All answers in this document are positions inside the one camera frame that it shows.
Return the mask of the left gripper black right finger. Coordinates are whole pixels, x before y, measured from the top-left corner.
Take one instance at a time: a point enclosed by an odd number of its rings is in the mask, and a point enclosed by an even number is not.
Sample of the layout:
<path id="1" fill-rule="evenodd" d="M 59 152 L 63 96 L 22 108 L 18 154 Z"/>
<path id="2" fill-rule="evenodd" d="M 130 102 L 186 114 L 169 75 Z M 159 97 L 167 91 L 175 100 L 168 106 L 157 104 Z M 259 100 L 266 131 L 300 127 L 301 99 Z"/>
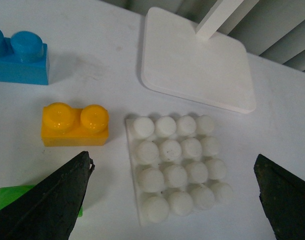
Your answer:
<path id="1" fill-rule="evenodd" d="M 275 238 L 305 240 L 305 181 L 262 154 L 253 169 Z"/>

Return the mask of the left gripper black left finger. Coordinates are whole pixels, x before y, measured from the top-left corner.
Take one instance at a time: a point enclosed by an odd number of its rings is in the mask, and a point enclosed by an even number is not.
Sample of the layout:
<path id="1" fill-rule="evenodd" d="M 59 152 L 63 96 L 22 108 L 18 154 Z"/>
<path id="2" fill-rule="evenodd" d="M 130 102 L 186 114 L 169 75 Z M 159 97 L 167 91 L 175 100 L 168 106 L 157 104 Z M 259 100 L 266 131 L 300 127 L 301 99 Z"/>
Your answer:
<path id="1" fill-rule="evenodd" d="M 82 151 L 0 210 L 0 240 L 67 240 L 95 169 Z"/>

